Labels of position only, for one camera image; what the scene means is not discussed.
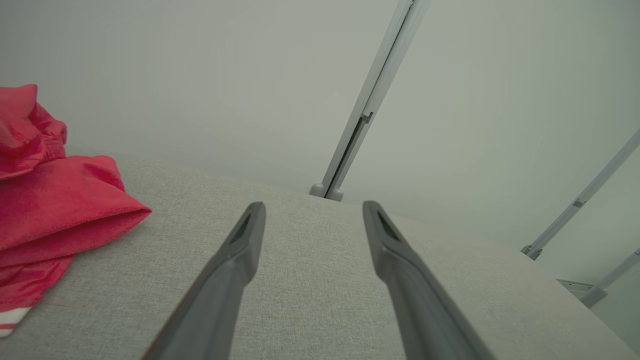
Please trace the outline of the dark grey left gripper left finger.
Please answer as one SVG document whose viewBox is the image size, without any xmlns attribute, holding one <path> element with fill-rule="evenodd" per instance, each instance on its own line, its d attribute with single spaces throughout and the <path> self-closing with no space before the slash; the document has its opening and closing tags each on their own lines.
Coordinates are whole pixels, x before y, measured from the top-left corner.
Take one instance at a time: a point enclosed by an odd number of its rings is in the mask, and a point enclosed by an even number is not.
<svg viewBox="0 0 640 360">
<path fill-rule="evenodd" d="M 228 360 L 245 287 L 258 271 L 266 207 L 250 203 L 142 360 Z"/>
</svg>

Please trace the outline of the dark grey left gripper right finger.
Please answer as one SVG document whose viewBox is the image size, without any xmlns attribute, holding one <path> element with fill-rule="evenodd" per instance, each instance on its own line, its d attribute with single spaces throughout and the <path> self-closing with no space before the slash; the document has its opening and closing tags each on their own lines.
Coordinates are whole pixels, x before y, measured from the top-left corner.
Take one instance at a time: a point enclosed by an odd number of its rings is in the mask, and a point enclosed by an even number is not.
<svg viewBox="0 0 640 360">
<path fill-rule="evenodd" d="M 363 223 L 407 360 L 497 360 L 379 203 L 363 203 Z"/>
</svg>

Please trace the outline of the red shirt with white trim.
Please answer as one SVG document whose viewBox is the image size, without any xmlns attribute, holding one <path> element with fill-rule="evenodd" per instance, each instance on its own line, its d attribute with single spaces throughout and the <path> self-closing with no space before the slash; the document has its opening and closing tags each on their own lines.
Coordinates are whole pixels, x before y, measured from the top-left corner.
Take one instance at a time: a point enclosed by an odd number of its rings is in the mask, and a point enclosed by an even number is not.
<svg viewBox="0 0 640 360">
<path fill-rule="evenodd" d="M 126 193 L 115 160 L 66 154 L 67 125 L 38 86 L 0 87 L 0 338 L 66 273 L 152 212 Z"/>
</svg>

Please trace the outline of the grey partition post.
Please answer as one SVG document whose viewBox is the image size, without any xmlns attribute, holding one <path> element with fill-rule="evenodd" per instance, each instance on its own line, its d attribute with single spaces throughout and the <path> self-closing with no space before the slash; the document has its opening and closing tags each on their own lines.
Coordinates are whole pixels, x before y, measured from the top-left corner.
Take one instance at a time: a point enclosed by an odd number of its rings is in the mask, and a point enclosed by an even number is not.
<svg viewBox="0 0 640 360">
<path fill-rule="evenodd" d="M 622 275 L 633 268 L 638 262 L 640 262 L 640 247 L 634 250 L 623 262 L 618 264 L 611 272 L 604 276 L 604 278 L 586 291 L 585 294 L 579 298 L 579 301 L 587 308 L 592 308 L 608 296 L 608 287 L 621 278 Z"/>
<path fill-rule="evenodd" d="M 432 0 L 398 0 L 322 181 L 309 194 L 341 202 L 342 184 L 393 84 Z"/>
<path fill-rule="evenodd" d="M 540 257 L 543 248 L 578 214 L 585 204 L 603 187 L 615 172 L 640 146 L 640 128 L 622 146 L 615 156 L 604 166 L 597 176 L 581 191 L 563 212 L 531 244 L 520 251 L 531 260 Z"/>
</svg>

